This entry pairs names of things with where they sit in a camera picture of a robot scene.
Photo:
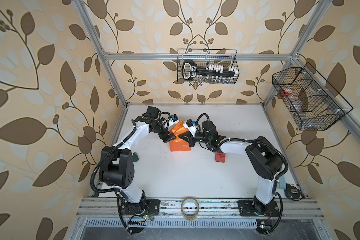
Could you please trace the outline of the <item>red tape dispenser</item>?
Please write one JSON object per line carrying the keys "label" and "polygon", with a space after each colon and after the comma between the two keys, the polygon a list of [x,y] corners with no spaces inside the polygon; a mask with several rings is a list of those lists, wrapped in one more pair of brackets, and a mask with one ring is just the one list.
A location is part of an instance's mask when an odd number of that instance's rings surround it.
{"label": "red tape dispenser", "polygon": [[215,153],[215,162],[225,163],[226,162],[226,154],[225,153]]}

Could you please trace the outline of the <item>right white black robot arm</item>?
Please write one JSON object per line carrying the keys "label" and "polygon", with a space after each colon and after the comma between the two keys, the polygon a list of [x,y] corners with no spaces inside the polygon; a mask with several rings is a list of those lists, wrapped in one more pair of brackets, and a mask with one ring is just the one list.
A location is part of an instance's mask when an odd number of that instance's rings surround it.
{"label": "right white black robot arm", "polygon": [[219,135],[215,124],[206,113],[201,114],[196,121],[187,120],[183,126],[186,132],[180,134],[179,138],[187,142],[190,147],[194,147],[196,143],[204,143],[205,149],[215,154],[237,154],[248,157],[258,175],[258,185],[252,204],[246,209],[262,217],[271,215],[272,208],[278,207],[279,215],[276,222],[271,226],[260,224],[257,228],[257,232],[261,235],[273,233],[280,224],[284,211],[282,196],[277,192],[280,178],[289,169],[283,154],[265,137],[247,140]]}

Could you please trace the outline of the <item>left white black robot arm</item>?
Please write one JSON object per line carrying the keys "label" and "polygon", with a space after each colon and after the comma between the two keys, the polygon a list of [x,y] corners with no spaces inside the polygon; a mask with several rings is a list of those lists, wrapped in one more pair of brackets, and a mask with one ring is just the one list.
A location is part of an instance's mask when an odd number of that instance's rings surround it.
{"label": "left white black robot arm", "polygon": [[121,203],[127,205],[133,216],[148,214],[145,192],[134,183],[135,167],[133,154],[140,142],[149,133],[158,134],[159,138],[168,143],[176,139],[169,128],[179,123],[177,115],[162,112],[149,106],[141,116],[131,120],[131,130],[113,146],[105,146],[101,151],[101,159],[93,170],[90,187],[98,194],[114,193],[118,205],[118,215],[123,227],[129,234],[133,229],[122,217]]}

